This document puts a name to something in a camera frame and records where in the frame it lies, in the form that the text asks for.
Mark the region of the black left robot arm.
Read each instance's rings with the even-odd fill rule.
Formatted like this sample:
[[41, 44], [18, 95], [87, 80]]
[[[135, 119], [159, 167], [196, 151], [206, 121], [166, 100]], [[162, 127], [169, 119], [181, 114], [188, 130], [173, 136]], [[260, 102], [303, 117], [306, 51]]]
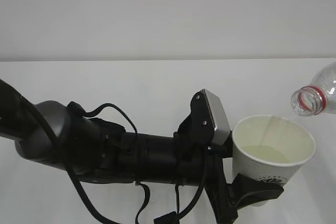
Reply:
[[226, 181], [223, 159], [233, 155], [233, 136], [220, 99], [208, 90], [194, 94], [190, 114], [172, 137], [127, 132], [122, 125], [98, 118], [109, 106], [87, 112], [75, 102], [32, 104], [1, 82], [1, 136], [14, 141], [22, 158], [65, 170], [101, 223], [110, 220], [96, 210], [82, 183], [135, 183], [144, 190], [143, 206], [150, 200], [149, 182], [197, 186], [184, 209], [158, 217], [155, 223], [179, 223], [202, 192], [207, 193], [217, 223], [233, 223], [239, 209], [283, 193], [276, 178], [238, 174], [232, 183]]

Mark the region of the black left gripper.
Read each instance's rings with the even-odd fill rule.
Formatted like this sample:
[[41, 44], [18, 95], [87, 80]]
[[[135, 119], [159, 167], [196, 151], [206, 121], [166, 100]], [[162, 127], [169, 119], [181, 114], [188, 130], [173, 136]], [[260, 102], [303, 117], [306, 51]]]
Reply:
[[199, 126], [195, 120], [185, 119], [174, 135], [181, 138], [185, 155], [193, 157], [196, 148], [200, 148], [202, 172], [194, 197], [185, 209], [176, 211], [172, 223], [179, 223], [194, 208], [202, 191], [207, 193], [217, 223], [234, 223], [237, 210], [277, 199], [284, 192], [278, 184], [257, 181], [242, 174], [231, 184], [226, 182], [223, 159], [233, 155], [232, 131], [227, 122], [221, 132], [210, 120]]

